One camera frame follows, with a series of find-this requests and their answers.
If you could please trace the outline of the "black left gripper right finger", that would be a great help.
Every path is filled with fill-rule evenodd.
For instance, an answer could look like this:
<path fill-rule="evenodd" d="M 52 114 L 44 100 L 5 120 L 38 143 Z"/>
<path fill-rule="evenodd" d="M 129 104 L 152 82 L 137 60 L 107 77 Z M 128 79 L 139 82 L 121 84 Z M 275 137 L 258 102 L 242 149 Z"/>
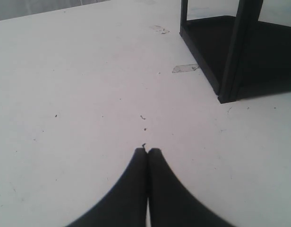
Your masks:
<path fill-rule="evenodd" d="M 162 152 L 148 152 L 148 199 L 153 227 L 228 227 L 178 180 Z"/>

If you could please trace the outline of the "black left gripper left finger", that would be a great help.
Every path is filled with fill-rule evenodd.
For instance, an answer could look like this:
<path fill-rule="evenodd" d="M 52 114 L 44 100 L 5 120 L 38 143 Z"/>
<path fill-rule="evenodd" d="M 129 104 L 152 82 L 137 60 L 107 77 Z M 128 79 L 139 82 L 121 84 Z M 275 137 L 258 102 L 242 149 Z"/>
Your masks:
<path fill-rule="evenodd" d="M 122 176 L 109 192 L 69 227 L 145 227 L 147 152 L 137 148 Z"/>

